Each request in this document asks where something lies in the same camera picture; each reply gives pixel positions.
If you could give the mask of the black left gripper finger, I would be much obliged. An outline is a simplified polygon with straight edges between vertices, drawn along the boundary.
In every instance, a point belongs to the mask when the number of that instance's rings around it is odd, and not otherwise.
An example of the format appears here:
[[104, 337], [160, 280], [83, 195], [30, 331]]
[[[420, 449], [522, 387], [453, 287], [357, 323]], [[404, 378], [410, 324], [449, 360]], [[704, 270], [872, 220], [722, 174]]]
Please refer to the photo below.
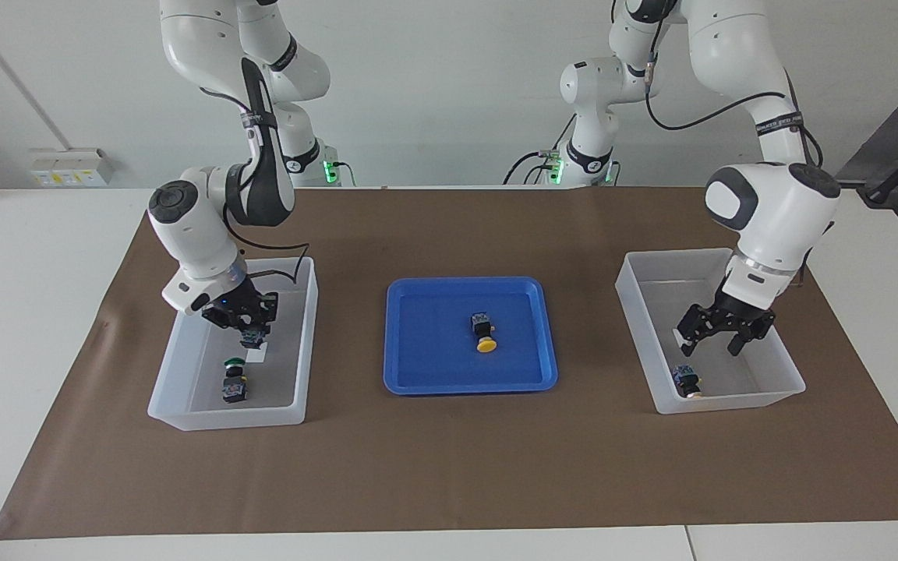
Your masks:
[[755, 319], [733, 317], [730, 320], [730, 327], [733, 328], [734, 336], [727, 345], [727, 351], [730, 352], [730, 355], [738, 356], [748, 342], [763, 340], [773, 326], [774, 320], [776, 320], [776, 314], [773, 310], [767, 310]]
[[691, 305], [676, 326], [676, 341], [684, 356], [694, 354], [699, 341], [719, 333], [723, 323], [714, 323], [712, 308]]

